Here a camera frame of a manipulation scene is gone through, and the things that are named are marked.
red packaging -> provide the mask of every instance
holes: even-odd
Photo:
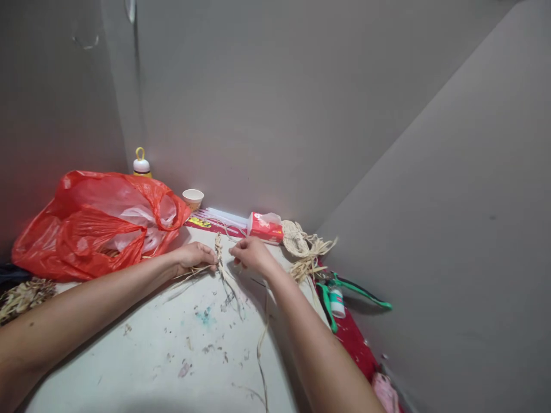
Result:
[[[274,213],[251,212],[247,235],[258,237],[268,244],[278,245],[283,241],[281,217]]]
[[[162,220],[167,201],[174,211],[170,223]],[[136,264],[142,260],[149,228],[105,212],[124,212],[136,204],[151,211],[163,235],[160,244],[146,256],[160,255],[191,213],[170,188],[142,176],[69,172],[61,179],[54,199],[15,241],[12,261],[40,278],[57,282],[87,281]],[[103,252],[108,241],[130,233],[136,234],[135,238],[131,237],[120,254]]]

yellow label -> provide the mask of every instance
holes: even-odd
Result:
[[[188,221],[203,228],[210,228],[212,226],[211,223],[202,221],[197,217],[190,217]]]

hand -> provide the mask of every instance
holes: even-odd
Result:
[[[280,266],[264,243],[256,237],[242,239],[230,248],[230,254],[235,257],[236,264],[242,262],[244,267],[251,267],[264,277]]]
[[[206,267],[209,264],[210,269],[215,271],[216,264],[218,264],[218,258],[214,251],[200,242],[184,245],[169,254],[176,261],[177,268],[174,276],[189,272],[191,267]]]

pink cloth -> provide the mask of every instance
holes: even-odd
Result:
[[[396,390],[392,388],[390,379],[381,373],[375,373],[373,376],[373,391],[377,395],[377,398],[385,408],[386,413],[399,413],[400,407],[398,405],[398,394]]]

blue stain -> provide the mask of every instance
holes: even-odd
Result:
[[[210,307],[207,307],[207,309],[203,313],[196,314],[195,317],[197,317],[205,326],[210,326],[210,324],[216,322],[216,318],[211,317]]]

